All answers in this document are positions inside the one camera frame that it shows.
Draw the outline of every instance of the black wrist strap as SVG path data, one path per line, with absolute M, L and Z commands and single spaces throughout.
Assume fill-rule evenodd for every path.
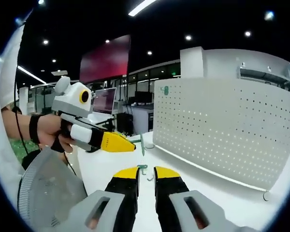
M 29 123 L 29 135 L 30 139 L 35 143 L 39 144 L 40 140 L 38 137 L 38 121 L 42 115 L 33 115 L 31 116 Z

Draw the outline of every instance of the green hook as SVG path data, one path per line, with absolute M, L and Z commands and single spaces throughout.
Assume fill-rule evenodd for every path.
M 148 167 L 146 164 L 145 165 L 137 165 L 138 168 L 140 168 L 142 170 L 142 175 L 146 175 L 144 173 L 144 170 Z
M 153 179 L 154 179 L 154 177 L 152 177 L 151 179 L 148 179 L 148 178 L 147 178 L 148 181 L 152 181 Z
M 139 143 L 139 142 L 141 142 L 142 155 L 143 155 L 143 156 L 145 156 L 145 148 L 144 148 L 144 140 L 143 140 L 143 135 L 142 135 L 142 134 L 140 134 L 140 137 L 141 137 L 141 139 L 138 139 L 138 140 L 131 140 L 131 141 L 130 141 L 130 143 L 133 143 L 133 144 L 135 144 L 135 143 Z

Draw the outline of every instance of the computer monitor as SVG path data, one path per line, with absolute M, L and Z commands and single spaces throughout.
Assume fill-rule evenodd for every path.
M 96 90 L 96 97 L 93 101 L 93 112 L 111 115 L 113 113 L 116 88 Z
M 97 47 L 82 57 L 79 81 L 91 83 L 128 72 L 130 36 L 125 35 Z
M 144 91 L 135 92 L 135 102 L 137 103 L 151 103 L 152 102 L 152 93 Z

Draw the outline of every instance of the gray gripper base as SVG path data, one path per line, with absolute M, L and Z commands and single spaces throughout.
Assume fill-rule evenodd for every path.
M 86 119 L 86 118 L 79 118 L 78 120 L 75 119 L 74 116 L 71 116 L 71 115 L 67 115 L 65 113 L 61 114 L 60 116 L 62 119 L 66 120 L 66 121 L 69 121 L 73 124 L 76 124 L 76 125 L 79 125 L 79 126 L 82 126 L 82 127 L 85 127 L 87 129 L 91 129 L 93 126 L 91 125 L 91 122 Z M 90 151 L 91 150 L 91 146 L 87 143 L 84 143 L 82 141 L 79 141 L 79 140 L 76 140 L 75 141 L 75 145 L 84 149 L 85 151 Z
M 225 218 L 223 209 L 198 191 L 170 195 L 182 232 L 257 232 L 249 227 L 238 227 Z M 203 212 L 208 226 L 199 229 L 185 200 L 190 199 Z
M 43 232 L 113 232 L 118 210 L 125 195 L 98 190 L 70 209 L 68 219 Z M 108 201 L 95 230 L 87 225 L 102 202 Z

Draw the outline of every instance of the green mat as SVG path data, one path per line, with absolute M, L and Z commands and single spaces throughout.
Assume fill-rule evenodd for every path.
M 24 141 L 24 142 L 29 153 L 31 151 L 39 149 L 39 147 L 32 141 Z M 17 159 L 21 163 L 23 161 L 23 158 L 27 155 L 23 143 L 21 142 L 21 140 L 10 139 L 10 144 Z

